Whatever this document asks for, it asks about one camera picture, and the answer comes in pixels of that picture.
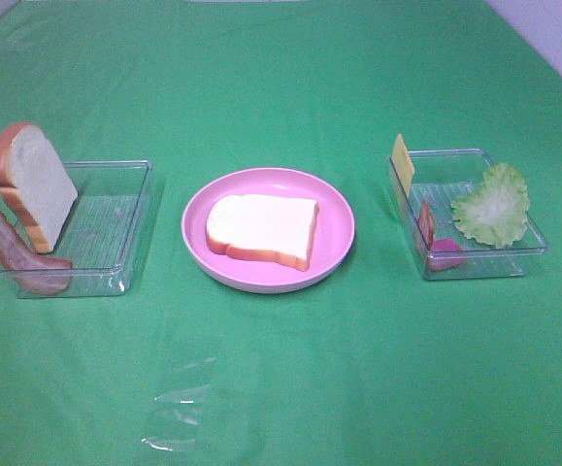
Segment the green tablecloth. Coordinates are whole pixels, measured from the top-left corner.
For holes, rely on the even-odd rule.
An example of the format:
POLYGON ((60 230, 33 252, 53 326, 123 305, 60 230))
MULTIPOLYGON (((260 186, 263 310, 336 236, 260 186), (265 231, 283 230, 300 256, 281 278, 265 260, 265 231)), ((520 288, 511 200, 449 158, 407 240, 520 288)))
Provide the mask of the green tablecloth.
POLYGON ((562 79, 480 1, 24 2, 0 19, 0 131, 65 160, 147 159, 162 192, 118 297, 0 279, 0 465, 154 465, 159 396, 202 383, 187 465, 562 465, 562 79), (547 253, 517 279, 428 282, 387 192, 411 149, 516 166, 547 253), (204 184, 255 166, 347 198, 353 249, 281 296, 182 241, 204 184))

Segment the bread slice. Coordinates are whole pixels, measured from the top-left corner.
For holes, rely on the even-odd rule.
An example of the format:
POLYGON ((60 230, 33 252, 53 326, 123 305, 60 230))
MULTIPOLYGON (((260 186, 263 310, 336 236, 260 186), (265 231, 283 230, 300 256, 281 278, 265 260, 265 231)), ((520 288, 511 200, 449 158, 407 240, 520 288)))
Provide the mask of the bread slice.
POLYGON ((310 198, 227 195, 208 214, 207 245, 216 254, 305 272, 310 267, 318 212, 317 201, 310 198))
POLYGON ((38 253, 54 250, 78 191, 51 141, 32 122, 0 133, 0 195, 38 253))

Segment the pink round plate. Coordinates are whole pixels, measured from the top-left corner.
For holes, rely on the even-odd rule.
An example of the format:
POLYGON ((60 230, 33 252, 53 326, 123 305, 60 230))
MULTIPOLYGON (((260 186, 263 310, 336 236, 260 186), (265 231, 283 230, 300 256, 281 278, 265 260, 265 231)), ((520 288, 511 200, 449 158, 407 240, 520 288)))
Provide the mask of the pink round plate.
POLYGON ((199 267, 221 283, 255 293, 291 292, 324 280, 347 256, 354 232, 353 211, 341 192, 314 175, 281 167, 251 168, 222 176, 202 187, 182 214, 183 240, 199 267), (206 220, 212 205, 225 195, 250 193, 313 198, 318 202, 308 271, 229 258, 209 250, 206 220))

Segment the right clear plastic tray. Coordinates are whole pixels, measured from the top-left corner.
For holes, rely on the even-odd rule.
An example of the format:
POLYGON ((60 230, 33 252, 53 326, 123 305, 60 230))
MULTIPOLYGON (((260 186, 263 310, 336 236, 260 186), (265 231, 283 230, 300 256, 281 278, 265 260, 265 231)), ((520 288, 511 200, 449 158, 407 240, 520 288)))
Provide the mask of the right clear plastic tray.
POLYGON ((425 280, 524 276, 547 241, 529 216, 526 182, 480 149, 390 156, 391 197, 425 280))

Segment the clear tape patch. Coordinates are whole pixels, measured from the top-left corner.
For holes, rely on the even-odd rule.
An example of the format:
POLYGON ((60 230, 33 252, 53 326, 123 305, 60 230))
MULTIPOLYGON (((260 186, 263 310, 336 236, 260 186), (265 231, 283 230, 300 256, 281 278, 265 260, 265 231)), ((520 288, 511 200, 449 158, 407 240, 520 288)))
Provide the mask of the clear tape patch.
POLYGON ((141 444, 153 464, 183 464, 194 452, 221 340, 177 338, 167 348, 141 444))

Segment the leaning bread slice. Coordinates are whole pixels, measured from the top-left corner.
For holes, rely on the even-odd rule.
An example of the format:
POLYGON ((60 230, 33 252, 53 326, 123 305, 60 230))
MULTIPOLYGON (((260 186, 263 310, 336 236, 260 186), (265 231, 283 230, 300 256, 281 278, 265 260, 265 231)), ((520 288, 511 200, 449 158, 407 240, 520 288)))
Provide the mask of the leaning bread slice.
POLYGON ((51 141, 32 122, 0 133, 0 195, 38 253, 54 250, 78 191, 51 141))

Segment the bacon strip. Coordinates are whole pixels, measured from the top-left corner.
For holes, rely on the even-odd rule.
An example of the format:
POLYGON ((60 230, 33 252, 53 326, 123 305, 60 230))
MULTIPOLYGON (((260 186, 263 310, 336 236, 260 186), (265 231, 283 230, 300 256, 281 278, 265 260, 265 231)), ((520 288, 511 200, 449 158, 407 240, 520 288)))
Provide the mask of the bacon strip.
POLYGON ((453 239, 435 237, 435 219, 426 201, 421 203, 417 226, 419 251, 425 257, 430 271, 444 271, 457 267, 465 261, 461 254, 462 249, 453 239))
POLYGON ((24 271, 14 280, 28 292, 55 295, 65 291, 71 278, 66 274, 51 275, 49 270, 69 270, 69 259, 44 256, 31 250, 0 211, 0 265, 9 271, 24 271))

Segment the left clear plastic tray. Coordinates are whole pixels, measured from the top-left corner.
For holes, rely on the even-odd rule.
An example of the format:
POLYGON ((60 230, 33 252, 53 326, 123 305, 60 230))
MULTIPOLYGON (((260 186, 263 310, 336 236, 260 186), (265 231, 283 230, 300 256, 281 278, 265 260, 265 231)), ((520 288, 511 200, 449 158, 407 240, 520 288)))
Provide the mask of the left clear plastic tray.
POLYGON ((52 256, 65 270, 7 270, 0 279, 19 298, 124 293, 144 269, 162 187, 148 160, 66 162, 78 198, 52 256))

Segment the yellow cheese slice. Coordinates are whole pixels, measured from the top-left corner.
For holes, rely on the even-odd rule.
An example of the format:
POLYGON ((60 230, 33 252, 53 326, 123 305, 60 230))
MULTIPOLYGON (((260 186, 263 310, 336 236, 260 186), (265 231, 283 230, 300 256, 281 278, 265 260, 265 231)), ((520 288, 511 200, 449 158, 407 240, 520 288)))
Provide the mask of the yellow cheese slice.
POLYGON ((396 137, 391 160, 394 168, 396 169, 396 173, 405 196, 409 197, 414 175, 414 166, 410 157, 410 152, 401 133, 399 133, 396 137))

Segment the clear plastic tray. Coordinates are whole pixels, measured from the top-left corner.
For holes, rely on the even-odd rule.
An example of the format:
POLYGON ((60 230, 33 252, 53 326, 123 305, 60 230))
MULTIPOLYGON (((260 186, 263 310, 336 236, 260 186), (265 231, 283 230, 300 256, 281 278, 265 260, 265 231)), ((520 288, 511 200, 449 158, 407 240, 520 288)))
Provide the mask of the clear plastic tray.
POLYGON ((524 276, 547 241, 529 216, 526 182, 480 149, 390 156, 391 197, 425 280, 524 276))
POLYGON ((0 279, 19 298, 124 293, 144 269, 162 187, 148 160, 66 162, 78 198, 52 256, 65 270, 7 270, 0 279))

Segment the green lettuce leaf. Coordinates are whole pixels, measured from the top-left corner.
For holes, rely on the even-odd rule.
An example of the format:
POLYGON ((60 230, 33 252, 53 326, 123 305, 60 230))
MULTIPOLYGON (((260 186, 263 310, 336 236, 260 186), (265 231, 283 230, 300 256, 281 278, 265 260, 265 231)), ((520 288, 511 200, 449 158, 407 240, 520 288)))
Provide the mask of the green lettuce leaf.
POLYGON ((522 174, 508 163, 490 166, 471 192, 450 201, 456 229, 495 249, 510 247, 528 226, 530 198, 522 174))

